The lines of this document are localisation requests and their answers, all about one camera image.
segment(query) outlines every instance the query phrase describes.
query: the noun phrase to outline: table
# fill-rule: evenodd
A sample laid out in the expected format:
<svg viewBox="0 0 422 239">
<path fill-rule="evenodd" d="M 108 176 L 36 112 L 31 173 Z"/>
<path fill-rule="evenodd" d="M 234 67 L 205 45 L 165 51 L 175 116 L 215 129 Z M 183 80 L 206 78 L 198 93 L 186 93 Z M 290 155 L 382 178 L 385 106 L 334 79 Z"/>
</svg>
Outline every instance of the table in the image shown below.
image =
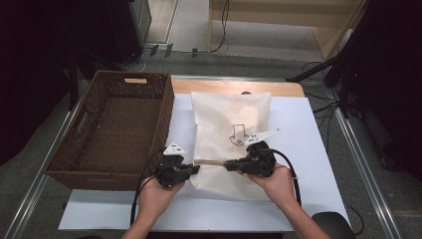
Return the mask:
<svg viewBox="0 0 422 239">
<path fill-rule="evenodd" d="M 212 21 L 223 14 L 223 0 L 209 0 L 209 50 Z M 228 21 L 313 27 L 322 56 L 329 59 L 348 29 L 359 22 L 366 0 L 230 0 Z"/>
<path fill-rule="evenodd" d="M 252 94 L 272 93 L 269 127 L 281 125 L 284 133 L 269 138 L 267 143 L 290 156 L 300 178 L 305 211 L 310 215 L 321 211 L 336 211 L 347 218 L 314 116 L 300 85 L 192 79 L 177 79 L 172 82 L 176 99 L 167 144 L 177 141 L 184 149 L 191 152 L 194 146 L 194 133 L 190 132 L 195 130 L 195 125 L 189 103 L 190 96 L 185 94 L 192 91 L 225 94 L 241 94 L 245 91 Z M 191 155 L 184 156 L 186 163 L 192 160 Z M 133 192 L 73 190 L 60 229 L 124 230 L 128 227 L 132 198 Z M 221 198 L 195 190 L 190 183 L 186 183 L 152 230 L 280 232 L 293 229 L 287 218 L 272 202 Z"/>
</svg>

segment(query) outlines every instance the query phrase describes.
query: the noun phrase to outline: white plastic part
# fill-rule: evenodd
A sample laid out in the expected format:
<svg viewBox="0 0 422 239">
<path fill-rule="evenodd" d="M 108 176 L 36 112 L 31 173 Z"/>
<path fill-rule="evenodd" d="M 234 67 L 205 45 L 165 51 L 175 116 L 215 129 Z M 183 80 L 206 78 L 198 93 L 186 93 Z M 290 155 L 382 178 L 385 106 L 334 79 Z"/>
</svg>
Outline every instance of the white plastic part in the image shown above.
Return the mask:
<svg viewBox="0 0 422 239">
<path fill-rule="evenodd" d="M 165 149 L 164 155 L 179 155 L 186 153 L 186 151 L 176 143 L 171 143 L 168 148 Z"/>
<path fill-rule="evenodd" d="M 250 135 L 245 141 L 244 141 L 244 145 L 250 145 L 253 143 L 257 143 L 260 142 L 262 140 L 265 140 L 266 138 L 271 137 L 272 135 L 280 132 L 281 130 L 279 128 L 277 128 L 276 130 L 268 130 L 268 131 L 263 131 L 263 132 L 258 132 L 258 133 L 254 133 L 252 135 Z"/>
</svg>

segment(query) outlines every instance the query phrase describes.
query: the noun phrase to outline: person's right hand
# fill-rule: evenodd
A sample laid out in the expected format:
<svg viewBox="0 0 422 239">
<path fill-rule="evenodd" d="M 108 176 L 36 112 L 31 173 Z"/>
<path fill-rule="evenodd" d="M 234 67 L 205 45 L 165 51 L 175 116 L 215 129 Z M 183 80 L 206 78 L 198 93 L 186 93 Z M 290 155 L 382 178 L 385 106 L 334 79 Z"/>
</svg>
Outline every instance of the person's right hand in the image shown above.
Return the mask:
<svg viewBox="0 0 422 239">
<path fill-rule="evenodd" d="M 267 196 L 279 207 L 296 202 L 292 174 L 287 167 L 276 162 L 275 170 L 270 177 L 250 174 L 246 176 L 260 185 Z"/>
</svg>

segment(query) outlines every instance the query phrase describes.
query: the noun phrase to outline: forearm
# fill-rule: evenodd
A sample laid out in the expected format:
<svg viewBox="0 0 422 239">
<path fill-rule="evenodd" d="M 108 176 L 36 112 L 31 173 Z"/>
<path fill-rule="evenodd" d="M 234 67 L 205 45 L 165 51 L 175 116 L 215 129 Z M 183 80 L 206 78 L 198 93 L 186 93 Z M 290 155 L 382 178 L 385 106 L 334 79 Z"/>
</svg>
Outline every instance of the forearm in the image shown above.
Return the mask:
<svg viewBox="0 0 422 239">
<path fill-rule="evenodd" d="M 122 239 L 144 239 L 154 226 L 156 218 L 138 215 Z"/>
<path fill-rule="evenodd" d="M 283 205 L 276 204 L 286 215 L 299 238 L 329 238 L 296 201 Z"/>
</svg>

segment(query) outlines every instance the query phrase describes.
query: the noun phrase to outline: metal bar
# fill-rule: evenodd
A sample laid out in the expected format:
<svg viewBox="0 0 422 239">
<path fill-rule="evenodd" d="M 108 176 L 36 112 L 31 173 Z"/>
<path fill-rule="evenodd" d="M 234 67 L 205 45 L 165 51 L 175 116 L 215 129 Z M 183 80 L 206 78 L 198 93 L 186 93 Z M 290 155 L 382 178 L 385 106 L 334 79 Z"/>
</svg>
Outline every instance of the metal bar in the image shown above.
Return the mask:
<svg viewBox="0 0 422 239">
<path fill-rule="evenodd" d="M 84 80 L 81 83 L 80 89 L 81 93 L 84 95 L 88 88 L 88 82 Z M 40 168 L 34 180 L 27 190 L 25 196 L 23 197 L 22 201 L 19 204 L 15 217 L 13 218 L 4 238 L 5 239 L 12 239 L 12 238 L 20 238 L 22 236 L 23 231 L 25 230 L 26 224 L 31 217 L 32 212 L 34 211 L 35 206 L 37 205 L 38 199 L 40 198 L 44 187 L 49 179 L 49 176 L 44 174 L 44 168 L 46 167 L 47 163 L 50 161 L 53 153 L 55 152 L 57 146 L 59 145 L 60 140 L 62 139 L 65 132 L 68 130 L 68 127 L 75 116 L 75 112 L 77 111 L 78 107 L 80 106 L 81 100 L 78 101 L 76 107 L 69 111 L 63 120 L 63 123 L 59 129 L 58 134 L 56 135 L 52 145 L 50 146 L 49 151 L 44 158 L 44 161 L 41 163 Z"/>
<path fill-rule="evenodd" d="M 331 98 L 338 100 L 336 93 L 328 91 L 328 95 Z M 341 111 L 335 111 L 335 114 L 347 144 L 350 147 L 351 154 L 353 156 L 354 162 L 356 163 L 357 169 L 359 170 L 360 176 L 362 177 L 363 184 L 365 185 L 366 191 L 369 194 L 369 198 L 372 201 L 381 226 L 384 229 L 385 235 L 387 238 L 402 238 L 390 208 L 388 207 L 388 204 L 378 186 L 378 183 L 376 182 L 372 170 L 367 163 L 367 160 L 362 152 L 362 149 L 360 148 L 360 145 L 356 139 L 356 136 L 354 135 L 353 129 L 348 119 L 344 118 Z"/>
</svg>

